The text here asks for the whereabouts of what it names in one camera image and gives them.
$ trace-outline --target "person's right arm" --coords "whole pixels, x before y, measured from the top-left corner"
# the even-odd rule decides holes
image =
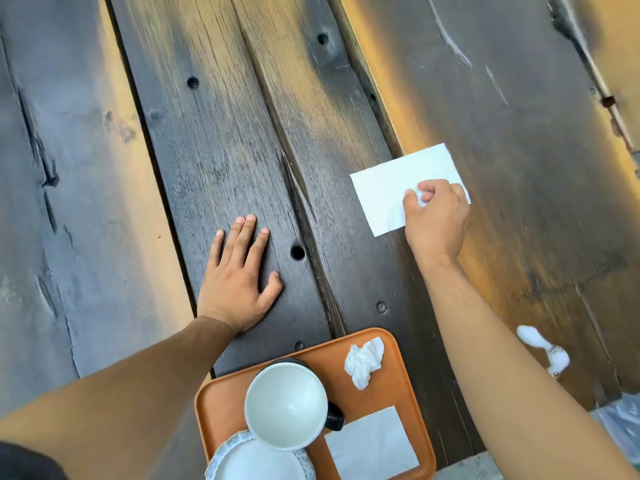
[[[460,268],[469,205],[446,180],[404,197],[406,238],[471,416],[509,480],[638,480],[606,432],[540,366]]]

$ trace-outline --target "plate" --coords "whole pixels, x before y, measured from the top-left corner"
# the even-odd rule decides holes
[[[276,451],[248,429],[216,450],[205,472],[206,480],[316,480],[316,471],[303,449]]]

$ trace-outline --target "person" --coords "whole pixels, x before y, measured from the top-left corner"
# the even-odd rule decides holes
[[[604,430],[467,279],[458,263],[469,214],[462,187],[430,180],[418,188],[429,205],[407,191],[406,238],[468,409],[501,473],[510,480],[637,480]],[[255,216],[238,217],[224,245],[224,233],[216,233],[198,316],[185,329],[0,420],[0,478],[144,478],[212,364],[283,289],[274,271],[258,290],[269,231],[250,246],[255,226]]]

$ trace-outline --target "tray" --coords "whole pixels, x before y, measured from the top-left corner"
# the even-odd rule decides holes
[[[344,370],[344,359],[352,344],[362,347],[375,337],[385,344],[382,368],[371,375],[369,386],[360,391]],[[426,480],[436,471],[436,460],[409,376],[396,339],[387,330],[368,328],[340,339],[310,347],[288,355],[309,364],[320,377],[331,401],[344,412],[346,422],[355,421],[389,406],[396,406],[404,430],[420,466],[394,477],[394,480]],[[196,416],[207,462],[216,449],[233,434],[246,429],[244,396],[253,378],[268,362],[249,367],[204,384],[195,398]],[[307,453],[316,469],[318,480],[340,480],[324,432],[311,443]]]

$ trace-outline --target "forearm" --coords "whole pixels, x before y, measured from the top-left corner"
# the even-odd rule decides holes
[[[469,411],[506,478],[637,480],[599,425],[529,354],[458,266],[420,268]]]
[[[234,336],[223,323],[196,319],[0,420],[0,439],[51,456],[70,480],[142,478]]]

